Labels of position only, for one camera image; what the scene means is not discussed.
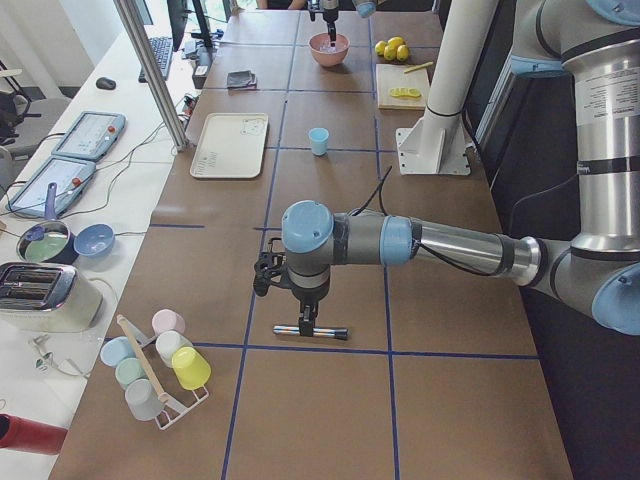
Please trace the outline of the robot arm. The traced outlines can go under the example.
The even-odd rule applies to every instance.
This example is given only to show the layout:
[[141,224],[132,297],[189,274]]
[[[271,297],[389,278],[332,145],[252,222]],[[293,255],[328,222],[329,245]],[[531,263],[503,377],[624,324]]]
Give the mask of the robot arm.
[[[371,16],[377,10],[377,1],[353,1],[353,6],[361,18]],[[339,1],[338,0],[320,0],[311,1],[308,6],[311,20],[314,15],[320,13],[327,26],[327,33],[330,42],[335,43],[337,38],[336,22],[339,18]]]
[[299,300],[297,332],[315,333],[335,265],[401,265],[425,254],[484,277],[531,287],[600,325],[639,331],[639,5],[521,1],[511,53],[518,75],[574,80],[579,233],[513,239],[380,213],[335,214],[314,201],[282,217],[282,252],[264,252],[254,290]]

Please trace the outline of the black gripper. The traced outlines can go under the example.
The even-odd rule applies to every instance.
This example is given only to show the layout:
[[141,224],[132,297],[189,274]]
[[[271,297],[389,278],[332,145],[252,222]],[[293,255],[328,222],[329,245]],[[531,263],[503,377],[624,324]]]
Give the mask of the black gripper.
[[336,21],[339,17],[339,9],[325,8],[322,12],[322,17],[327,25],[330,42],[334,43],[336,41]]
[[298,328],[301,335],[313,334],[319,302],[329,293],[330,273],[321,272],[305,276],[296,272],[288,273],[291,291],[301,303]]

